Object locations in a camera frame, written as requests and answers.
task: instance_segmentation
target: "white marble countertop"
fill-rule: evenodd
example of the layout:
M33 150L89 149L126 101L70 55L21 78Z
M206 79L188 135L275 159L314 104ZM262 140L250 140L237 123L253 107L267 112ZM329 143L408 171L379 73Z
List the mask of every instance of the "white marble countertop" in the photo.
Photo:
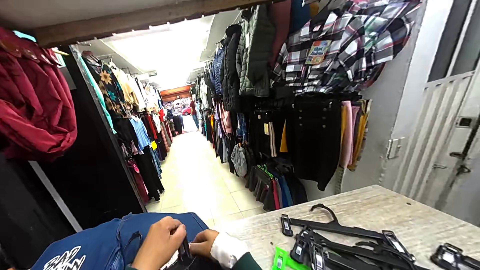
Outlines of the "white marble countertop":
M290 251L295 244L293 237L286 237L281 232L281 214L287 214L290 218L329 222L330 214L325 209L310 212L310 207L318 203L331 208L338 222L344 226L378 232L393 231L408 251L415 255L419 266L441 269L430 262L429 257L438 245L447 242L462 248L465 255L480 259L479 227L378 185L225 223L216 229L244 240L262 269L270 269L275 246ZM300 232L300 227L292 228L294 234ZM354 245L361 240L336 233L317 232L345 245Z

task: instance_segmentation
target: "hook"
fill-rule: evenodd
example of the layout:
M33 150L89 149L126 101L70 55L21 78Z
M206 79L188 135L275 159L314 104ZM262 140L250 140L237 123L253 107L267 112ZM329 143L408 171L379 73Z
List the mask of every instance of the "hook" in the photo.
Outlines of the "hook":
M312 208L310 208L310 212L313 212L313 210L316 209L316 208L323 208L323 209L327 210L333 218L333 221L331 221L331 222L338 223L338 219L336 218L335 213L330 208L328 208L325 205L319 203L319 204L316 204L316 205L312 206Z

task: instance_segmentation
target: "green plastic hanger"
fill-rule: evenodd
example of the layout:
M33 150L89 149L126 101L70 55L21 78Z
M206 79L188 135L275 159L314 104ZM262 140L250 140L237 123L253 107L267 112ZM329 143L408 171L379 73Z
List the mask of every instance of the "green plastic hanger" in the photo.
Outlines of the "green plastic hanger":
M292 260L292 258L290 258L290 254L287 251L276 246L272 270L285 270L287 269L287 266L294 270L310 270L310 267Z
M257 167L258 167L260 170L264 171L266 174L268 174L268 176L270 176L271 178L275 178L275 177L273 176L273 174L271 174L271 173L269 173L269 172L267 171L267 165L264 165L264 166L265 166L265 168L263 168L263 167L260 166L260 165L257 165Z

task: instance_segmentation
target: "puffer jacket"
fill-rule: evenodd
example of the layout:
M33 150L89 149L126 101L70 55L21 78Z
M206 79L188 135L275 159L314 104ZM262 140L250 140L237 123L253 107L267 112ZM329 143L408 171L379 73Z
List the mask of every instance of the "puffer jacket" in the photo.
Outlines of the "puffer jacket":
M265 4L244 10L242 18L242 34L236 57L239 95L268 97L268 61L272 57L275 26Z
M212 79L210 77L210 74L212 72L212 66L213 66L213 64L210 63L208 68L205 69L204 78L205 78L205 84L207 84L207 87L208 87L208 90L209 90L208 92L210 92L210 97L215 98L216 97L215 85L212 82Z
M210 79L212 83L215 85L215 93L217 95L222 94L222 80L220 76L220 72L222 69L223 58L225 56L225 48L221 47L215 54L215 58L213 59L212 70L210 71Z
M227 111L237 112L240 111L238 99L240 79L237 73L236 57L241 36L241 26L231 25L227 28L225 33L227 34L226 40L229 42L223 60L223 106Z

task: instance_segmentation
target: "red car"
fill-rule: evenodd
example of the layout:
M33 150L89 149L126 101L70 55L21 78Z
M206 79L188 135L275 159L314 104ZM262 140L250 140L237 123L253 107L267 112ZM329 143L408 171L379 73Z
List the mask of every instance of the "red car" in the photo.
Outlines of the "red car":
M182 113L183 115L189 115L189 114L192 113L192 108L191 108L191 107L185 108L185 109L183 109L183 110L181 111L181 113Z

